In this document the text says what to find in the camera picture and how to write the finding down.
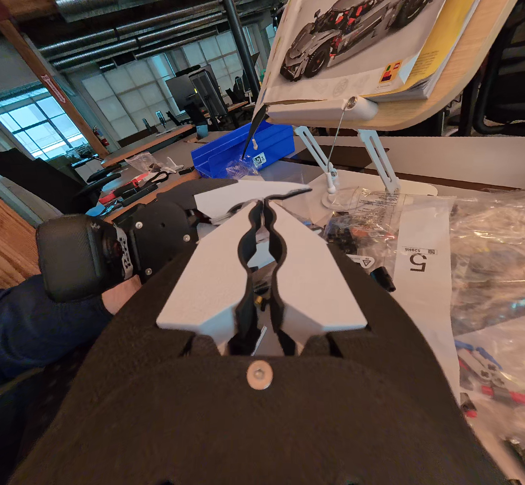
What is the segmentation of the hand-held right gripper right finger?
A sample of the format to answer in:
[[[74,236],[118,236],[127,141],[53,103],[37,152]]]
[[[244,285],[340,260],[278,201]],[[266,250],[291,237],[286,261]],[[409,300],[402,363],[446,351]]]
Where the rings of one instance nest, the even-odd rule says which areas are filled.
[[[327,243],[273,200],[265,200],[269,253],[270,318],[285,355],[313,336],[367,326],[358,302]]]

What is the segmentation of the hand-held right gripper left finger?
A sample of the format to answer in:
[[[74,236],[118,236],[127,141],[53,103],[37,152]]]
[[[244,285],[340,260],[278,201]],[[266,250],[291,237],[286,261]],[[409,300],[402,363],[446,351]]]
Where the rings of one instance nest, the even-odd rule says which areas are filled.
[[[195,248],[156,324],[161,329],[210,336],[221,353],[246,337],[256,316],[253,273],[259,201],[251,201]]]

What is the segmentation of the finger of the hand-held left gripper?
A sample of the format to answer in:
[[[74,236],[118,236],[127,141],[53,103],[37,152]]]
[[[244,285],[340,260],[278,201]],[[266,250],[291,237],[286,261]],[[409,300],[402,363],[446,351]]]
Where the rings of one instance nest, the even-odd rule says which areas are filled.
[[[251,200],[264,200],[270,196],[309,192],[308,185],[286,181],[239,180],[234,184],[194,195],[196,208],[217,219],[237,205]]]
[[[214,219],[210,219],[209,222],[199,222],[196,227],[197,235],[198,235],[197,242],[200,242],[207,235],[213,232],[213,230],[219,228],[222,224],[224,224],[230,218],[231,218],[230,216],[221,216],[221,217],[217,217]]]

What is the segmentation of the person's left forearm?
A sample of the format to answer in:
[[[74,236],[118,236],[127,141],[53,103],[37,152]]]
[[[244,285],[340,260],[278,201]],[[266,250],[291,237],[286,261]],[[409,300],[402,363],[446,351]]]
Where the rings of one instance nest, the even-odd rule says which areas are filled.
[[[42,275],[1,289],[1,384],[95,339],[112,318],[101,296],[56,303]]]

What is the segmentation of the black cylinder lego piece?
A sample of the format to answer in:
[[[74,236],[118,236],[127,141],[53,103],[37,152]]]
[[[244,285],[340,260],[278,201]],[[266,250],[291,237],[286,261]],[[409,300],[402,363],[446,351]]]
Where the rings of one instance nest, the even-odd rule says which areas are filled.
[[[370,276],[374,281],[380,285],[386,292],[392,293],[396,291],[393,279],[390,276],[385,266],[377,267],[370,272]]]

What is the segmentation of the person's left hand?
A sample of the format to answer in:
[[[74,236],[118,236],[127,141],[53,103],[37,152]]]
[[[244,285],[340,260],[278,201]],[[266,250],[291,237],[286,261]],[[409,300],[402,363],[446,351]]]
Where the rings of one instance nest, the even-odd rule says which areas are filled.
[[[101,294],[103,306],[110,314],[115,315],[140,290],[141,286],[138,275],[123,281]]]

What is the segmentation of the clear empty bag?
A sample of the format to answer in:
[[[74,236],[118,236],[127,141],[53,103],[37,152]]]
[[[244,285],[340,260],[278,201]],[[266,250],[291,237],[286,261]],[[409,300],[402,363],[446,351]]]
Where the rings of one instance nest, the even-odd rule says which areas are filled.
[[[257,178],[260,179],[258,168],[254,165],[250,159],[243,160],[236,158],[227,163],[225,167],[225,173],[227,179],[241,180],[243,178]]]

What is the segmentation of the blue storage bin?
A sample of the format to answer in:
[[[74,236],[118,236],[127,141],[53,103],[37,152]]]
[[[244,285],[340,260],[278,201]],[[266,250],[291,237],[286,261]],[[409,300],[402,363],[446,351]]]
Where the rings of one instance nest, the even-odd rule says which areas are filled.
[[[211,179],[227,178],[227,167],[240,160],[251,124],[221,136],[213,133],[206,137],[198,148],[191,152],[193,166],[202,177]]]
[[[243,162],[261,170],[294,152],[291,126],[262,122],[254,136],[246,124],[205,145],[203,149],[207,173],[211,178],[226,178],[227,168]]]

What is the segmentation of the small clear parts bag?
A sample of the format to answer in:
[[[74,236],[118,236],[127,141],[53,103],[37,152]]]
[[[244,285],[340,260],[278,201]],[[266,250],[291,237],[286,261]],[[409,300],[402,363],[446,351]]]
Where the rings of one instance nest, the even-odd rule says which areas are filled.
[[[158,173],[163,167],[149,152],[141,152],[125,159],[125,162],[141,174]]]

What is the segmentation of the black pointed flap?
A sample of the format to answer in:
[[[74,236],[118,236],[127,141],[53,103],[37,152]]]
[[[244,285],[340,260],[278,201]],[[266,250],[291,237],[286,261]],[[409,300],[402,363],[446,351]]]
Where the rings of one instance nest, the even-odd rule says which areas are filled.
[[[249,143],[252,143],[254,150],[258,149],[258,144],[257,144],[257,142],[255,140],[255,134],[256,134],[257,130],[259,129],[261,123],[266,121],[266,119],[268,118],[267,111],[268,111],[268,105],[263,104],[257,110],[257,112],[254,114],[252,122],[250,124],[250,129],[249,129],[249,132],[248,132],[248,136],[246,138],[246,142],[245,142],[245,146],[244,146],[244,149],[243,149],[243,153],[241,154],[241,158],[240,158],[241,160],[245,159]]]

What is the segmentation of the clear bag with warning print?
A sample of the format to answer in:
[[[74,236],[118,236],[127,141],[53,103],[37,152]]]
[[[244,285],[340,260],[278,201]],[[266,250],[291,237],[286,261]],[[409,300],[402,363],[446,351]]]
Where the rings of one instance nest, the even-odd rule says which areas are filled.
[[[346,188],[328,199],[332,215],[323,238],[347,255],[376,262],[397,252],[401,215],[410,196],[403,193]]]

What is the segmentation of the wooden background desk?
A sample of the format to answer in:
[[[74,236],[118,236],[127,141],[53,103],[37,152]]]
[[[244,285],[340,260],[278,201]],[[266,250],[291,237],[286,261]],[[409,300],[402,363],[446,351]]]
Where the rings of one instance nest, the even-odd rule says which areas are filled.
[[[108,167],[123,162],[136,154],[145,151],[154,153],[195,133],[196,127],[190,124],[177,127],[166,133],[149,135],[109,154],[106,159],[101,162],[101,166],[102,168],[107,169]]]

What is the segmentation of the dark computer monitor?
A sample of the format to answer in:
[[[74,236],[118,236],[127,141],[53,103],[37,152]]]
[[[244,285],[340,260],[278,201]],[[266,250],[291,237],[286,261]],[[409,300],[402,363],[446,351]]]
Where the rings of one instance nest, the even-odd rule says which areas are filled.
[[[218,131],[218,118],[228,116],[213,69],[210,65],[191,68],[189,73],[181,73],[167,80],[177,107],[184,110],[196,127],[212,125]]]

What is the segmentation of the clear bag with number strip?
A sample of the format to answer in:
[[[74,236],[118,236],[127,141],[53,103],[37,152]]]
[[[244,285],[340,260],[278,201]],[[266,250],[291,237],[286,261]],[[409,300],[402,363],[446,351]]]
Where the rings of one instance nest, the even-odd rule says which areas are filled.
[[[524,191],[409,196],[397,252],[374,266],[413,320],[459,336],[524,317]]]

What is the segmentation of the black office chair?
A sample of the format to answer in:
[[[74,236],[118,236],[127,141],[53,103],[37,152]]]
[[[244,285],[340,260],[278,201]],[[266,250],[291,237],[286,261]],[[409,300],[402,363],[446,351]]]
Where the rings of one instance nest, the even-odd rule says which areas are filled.
[[[95,207],[103,187],[121,174],[110,174],[90,184],[81,184],[47,161],[31,160],[13,148],[1,152],[1,176],[68,215],[84,214]]]

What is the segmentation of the black sign stand pole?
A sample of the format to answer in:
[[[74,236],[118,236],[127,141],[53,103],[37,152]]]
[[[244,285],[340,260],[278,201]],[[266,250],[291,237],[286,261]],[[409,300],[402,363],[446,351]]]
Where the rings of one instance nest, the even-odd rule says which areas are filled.
[[[237,13],[234,0],[222,0],[222,2],[227,15],[230,30],[232,31],[235,44],[240,55],[244,72],[247,76],[248,84],[250,85],[253,100],[256,101],[260,92],[260,84],[255,72],[255,68],[253,66],[253,61],[248,48],[248,44],[244,36],[244,31],[240,22],[240,17]]]

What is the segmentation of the printed car picture sheet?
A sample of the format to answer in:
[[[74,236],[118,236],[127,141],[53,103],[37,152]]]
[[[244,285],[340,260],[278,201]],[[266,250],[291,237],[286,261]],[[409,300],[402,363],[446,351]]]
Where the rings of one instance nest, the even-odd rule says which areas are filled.
[[[375,96],[402,86],[446,0],[288,0],[261,104]]]

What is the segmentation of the yellow-edged instruction booklet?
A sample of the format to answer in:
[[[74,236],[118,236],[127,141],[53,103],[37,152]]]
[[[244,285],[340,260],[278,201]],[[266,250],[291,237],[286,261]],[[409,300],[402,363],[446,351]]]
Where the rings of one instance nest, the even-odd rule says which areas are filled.
[[[480,1],[446,0],[404,85],[366,98],[374,102],[428,99]]]

